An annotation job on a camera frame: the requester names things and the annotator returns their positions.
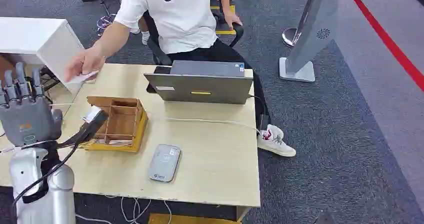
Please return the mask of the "person's right hand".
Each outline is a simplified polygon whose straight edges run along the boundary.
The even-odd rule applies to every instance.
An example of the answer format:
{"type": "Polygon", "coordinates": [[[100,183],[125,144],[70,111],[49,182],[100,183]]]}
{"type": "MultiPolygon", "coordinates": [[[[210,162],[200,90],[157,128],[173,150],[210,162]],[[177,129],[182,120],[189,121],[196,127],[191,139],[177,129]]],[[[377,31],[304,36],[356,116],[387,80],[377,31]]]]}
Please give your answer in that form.
{"type": "Polygon", "coordinates": [[[90,47],[84,49],[66,65],[64,81],[68,83],[76,76],[99,71],[105,61],[106,56],[102,54],[99,48],[90,47]]]}

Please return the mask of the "person's left hand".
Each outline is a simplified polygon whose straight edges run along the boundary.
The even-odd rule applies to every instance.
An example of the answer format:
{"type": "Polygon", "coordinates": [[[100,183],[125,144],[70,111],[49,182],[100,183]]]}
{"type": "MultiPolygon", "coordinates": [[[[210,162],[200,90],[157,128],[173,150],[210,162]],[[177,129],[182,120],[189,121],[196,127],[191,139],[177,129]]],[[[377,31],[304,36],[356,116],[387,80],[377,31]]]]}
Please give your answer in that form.
{"type": "Polygon", "coordinates": [[[240,26],[243,25],[240,18],[235,13],[233,13],[231,10],[224,10],[223,14],[224,14],[224,19],[225,19],[230,30],[234,29],[234,25],[233,25],[234,23],[236,23],[240,26]]]}

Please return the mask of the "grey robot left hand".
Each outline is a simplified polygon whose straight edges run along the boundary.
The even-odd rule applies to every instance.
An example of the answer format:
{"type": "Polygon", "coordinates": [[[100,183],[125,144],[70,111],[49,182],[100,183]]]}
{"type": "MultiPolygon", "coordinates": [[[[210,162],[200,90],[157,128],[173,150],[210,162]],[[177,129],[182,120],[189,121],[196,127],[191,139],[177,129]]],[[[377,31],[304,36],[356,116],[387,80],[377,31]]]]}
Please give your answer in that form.
{"type": "Polygon", "coordinates": [[[63,113],[51,107],[45,95],[40,69],[26,75],[24,63],[4,72],[5,86],[0,87],[0,121],[7,139],[16,147],[54,141],[62,135],[63,113]]]}

